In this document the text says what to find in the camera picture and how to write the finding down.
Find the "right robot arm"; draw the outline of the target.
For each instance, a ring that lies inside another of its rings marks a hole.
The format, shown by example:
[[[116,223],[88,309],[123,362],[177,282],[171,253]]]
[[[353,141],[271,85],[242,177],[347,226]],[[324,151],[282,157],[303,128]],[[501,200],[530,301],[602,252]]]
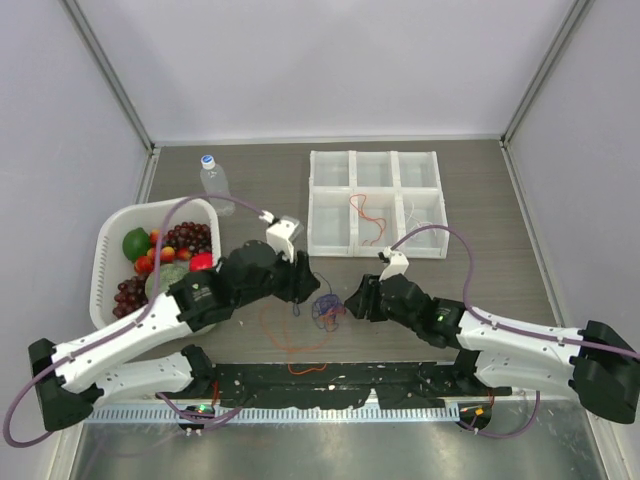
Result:
[[[609,325],[544,327],[431,297],[403,275],[366,275],[345,302],[357,319],[393,321],[437,348],[454,348],[451,371],[465,395],[516,388],[576,400],[592,414],[632,424],[639,402],[639,355]]]

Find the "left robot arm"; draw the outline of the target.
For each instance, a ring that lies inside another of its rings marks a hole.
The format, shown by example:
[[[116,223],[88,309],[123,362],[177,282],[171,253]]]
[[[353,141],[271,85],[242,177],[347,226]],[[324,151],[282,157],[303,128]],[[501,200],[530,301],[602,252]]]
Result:
[[[86,419],[106,395],[98,378],[166,342],[230,319],[235,310],[274,296],[300,304],[320,286],[309,256],[292,260],[252,240],[209,269],[186,274],[147,305],[111,325],[61,344],[42,338],[28,348],[36,395],[48,432]]]

